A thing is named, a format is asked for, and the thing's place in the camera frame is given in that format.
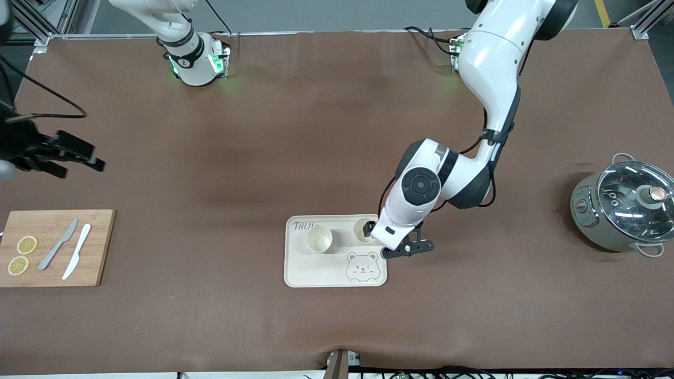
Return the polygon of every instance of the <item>beige tray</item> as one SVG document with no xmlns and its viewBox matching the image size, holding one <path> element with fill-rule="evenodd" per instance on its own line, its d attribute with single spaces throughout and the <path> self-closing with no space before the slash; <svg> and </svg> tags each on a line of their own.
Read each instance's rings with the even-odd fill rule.
<svg viewBox="0 0 674 379">
<path fill-rule="evenodd" d="M 380 245 L 359 241 L 357 222 L 377 220 L 376 214 L 293 216 L 286 223 L 284 279 L 290 287 L 376 287 L 386 282 L 386 260 Z M 307 245 L 308 232 L 317 226 L 332 232 L 332 245 L 317 253 Z"/>
</svg>

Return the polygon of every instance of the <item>white knife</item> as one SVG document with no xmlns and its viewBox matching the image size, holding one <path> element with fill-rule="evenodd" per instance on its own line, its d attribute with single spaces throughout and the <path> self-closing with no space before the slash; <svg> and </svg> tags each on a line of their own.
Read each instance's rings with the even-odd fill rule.
<svg viewBox="0 0 674 379">
<path fill-rule="evenodd" d="M 66 243 L 70 239 L 70 237 L 73 236 L 73 233 L 75 233 L 75 228 L 77 226 L 78 226 L 78 220 L 74 219 L 73 223 L 70 224 L 70 226 L 68 227 L 68 230 L 66 230 L 65 233 L 63 234 L 63 237 L 61 237 L 61 240 L 56 244 L 56 246 L 54 246 L 54 248 L 49 252 L 49 254 L 47 254 L 47 256 L 44 257 L 42 262 L 40 262 L 40 266 L 38 266 L 38 270 L 42 271 L 45 268 L 47 268 L 47 266 L 49 266 L 49 264 L 51 263 L 51 260 L 54 259 L 54 256 L 56 255 L 56 252 L 58 252 L 59 249 L 61 248 L 61 245 Z"/>
<path fill-rule="evenodd" d="M 82 249 L 82 245 L 84 245 L 84 241 L 89 235 L 90 230 L 91 224 L 84 224 L 84 226 L 82 227 L 82 232 L 80 233 L 80 240 L 78 241 L 77 247 L 75 247 L 73 257 L 70 258 L 70 263 L 68 264 L 68 267 L 65 269 L 65 273 L 63 274 L 63 278 L 61 279 L 63 280 L 68 279 L 70 274 L 73 273 L 75 267 L 77 267 L 78 263 L 80 262 L 80 250 Z"/>
</svg>

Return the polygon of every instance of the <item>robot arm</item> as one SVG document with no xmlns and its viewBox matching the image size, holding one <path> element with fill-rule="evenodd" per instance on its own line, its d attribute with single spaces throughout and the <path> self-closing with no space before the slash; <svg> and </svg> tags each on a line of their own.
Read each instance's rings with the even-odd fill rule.
<svg viewBox="0 0 674 379">
<path fill-rule="evenodd" d="M 230 49 L 207 33 L 195 32 L 183 13 L 198 0 L 109 0 L 157 34 L 168 51 L 175 75 L 190 86 L 203 86 L 227 75 Z"/>
<path fill-rule="evenodd" d="M 466 0 L 468 8 L 480 16 L 465 36 L 458 67 L 463 82 L 485 108 L 486 128 L 474 158 L 430 139 L 407 148 L 379 220 L 368 226 L 372 237 L 386 246 L 384 258 L 433 248 L 425 240 L 410 246 L 408 234 L 419 231 L 439 199 L 465 209 L 480 205 L 487 197 L 501 149 L 514 127 L 520 101 L 520 61 L 532 40 L 549 40 L 567 26 L 577 3 Z"/>
</svg>

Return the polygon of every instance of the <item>lid handle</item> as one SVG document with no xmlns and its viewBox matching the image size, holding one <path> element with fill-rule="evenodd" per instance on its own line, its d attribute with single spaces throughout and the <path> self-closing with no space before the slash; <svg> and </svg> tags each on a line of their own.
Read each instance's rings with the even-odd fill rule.
<svg viewBox="0 0 674 379">
<path fill-rule="evenodd" d="M 644 245 L 643 243 L 634 242 L 630 244 L 630 247 L 635 249 L 641 255 L 648 258 L 658 258 L 659 256 L 662 256 L 662 254 L 665 252 L 665 246 L 662 243 L 658 243 L 657 245 Z M 651 255 L 649 253 L 646 253 L 643 247 L 656 247 L 658 249 L 658 253 Z"/>
<path fill-rule="evenodd" d="M 636 159 L 632 155 L 630 155 L 626 152 L 619 152 L 618 154 L 614 155 L 613 158 L 611 159 L 612 165 L 615 165 L 615 159 L 619 156 L 622 156 L 623 158 L 627 158 L 628 161 L 636 161 Z"/>
</svg>

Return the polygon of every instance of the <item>pot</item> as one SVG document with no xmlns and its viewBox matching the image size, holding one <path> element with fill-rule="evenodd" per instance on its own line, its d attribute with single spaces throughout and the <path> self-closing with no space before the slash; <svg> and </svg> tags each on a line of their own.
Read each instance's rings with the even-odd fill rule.
<svg viewBox="0 0 674 379">
<path fill-rule="evenodd" d="M 616 158 L 626 161 L 616 163 Z M 636 250 L 657 258 L 674 239 L 674 179 L 633 156 L 619 153 L 611 166 L 583 179 L 571 197 L 571 214 L 580 231 L 615 252 Z M 644 249 L 656 249 L 649 254 Z"/>
</svg>

